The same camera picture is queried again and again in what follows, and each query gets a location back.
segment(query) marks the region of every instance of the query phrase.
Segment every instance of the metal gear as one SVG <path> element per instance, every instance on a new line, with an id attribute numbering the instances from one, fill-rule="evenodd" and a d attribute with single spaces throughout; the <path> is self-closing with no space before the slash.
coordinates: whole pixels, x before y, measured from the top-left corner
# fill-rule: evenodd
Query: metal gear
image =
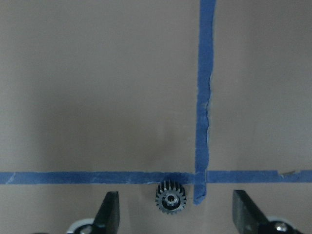
<path id="1" fill-rule="evenodd" d="M 167 214 L 176 214 L 186 205 L 186 195 L 183 186 L 177 182 L 165 180 L 158 185 L 156 205 Z"/>

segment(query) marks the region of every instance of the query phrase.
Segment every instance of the screw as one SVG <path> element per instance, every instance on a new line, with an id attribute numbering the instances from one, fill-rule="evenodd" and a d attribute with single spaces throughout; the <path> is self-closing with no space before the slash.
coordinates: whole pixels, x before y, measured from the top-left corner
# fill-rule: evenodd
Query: screw
<path id="1" fill-rule="evenodd" d="M 80 230 L 80 234 L 90 234 L 92 232 L 92 226 L 86 226 Z"/>
<path id="2" fill-rule="evenodd" d="M 285 223 L 277 222 L 277 223 L 275 223 L 274 227 L 279 232 L 287 232 L 288 231 L 288 227 Z"/>

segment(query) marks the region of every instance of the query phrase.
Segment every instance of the horizontal tape line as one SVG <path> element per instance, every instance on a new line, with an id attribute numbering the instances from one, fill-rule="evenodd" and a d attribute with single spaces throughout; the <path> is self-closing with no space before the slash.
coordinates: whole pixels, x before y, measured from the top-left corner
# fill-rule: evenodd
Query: horizontal tape line
<path id="1" fill-rule="evenodd" d="M 312 171 L 207 171 L 208 183 L 311 183 Z"/>
<path id="2" fill-rule="evenodd" d="M 153 184 L 166 179 L 196 184 L 194 174 L 179 172 L 0 172 L 0 184 Z M 311 183 L 312 170 L 207 171 L 207 183 Z"/>
<path id="3" fill-rule="evenodd" d="M 194 175 L 178 172 L 0 172 L 0 184 L 152 184 L 166 179 L 193 184 Z"/>

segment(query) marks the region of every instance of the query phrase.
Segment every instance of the blue tape strip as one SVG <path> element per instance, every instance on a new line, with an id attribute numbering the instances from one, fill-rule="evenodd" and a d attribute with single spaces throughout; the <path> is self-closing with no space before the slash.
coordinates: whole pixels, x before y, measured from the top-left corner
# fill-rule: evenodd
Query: blue tape strip
<path id="1" fill-rule="evenodd" d="M 194 184 L 190 173 L 164 172 L 0 172 L 0 184 L 152 184 L 172 179 Z M 277 171 L 207 171 L 207 183 L 312 183 L 312 170 L 279 174 Z"/>
<path id="2" fill-rule="evenodd" d="M 0 172 L 0 184 L 152 184 L 166 179 L 193 184 L 194 175 L 162 172 Z"/>
<path id="3" fill-rule="evenodd" d="M 215 0 L 200 1 L 199 48 L 197 74 L 197 122 L 195 151 L 194 204 L 206 196 L 205 172 L 209 164 L 208 104 L 210 99 L 210 76 L 213 70 L 213 18 Z"/>
<path id="4" fill-rule="evenodd" d="M 207 171 L 207 183 L 312 183 L 312 171 Z"/>

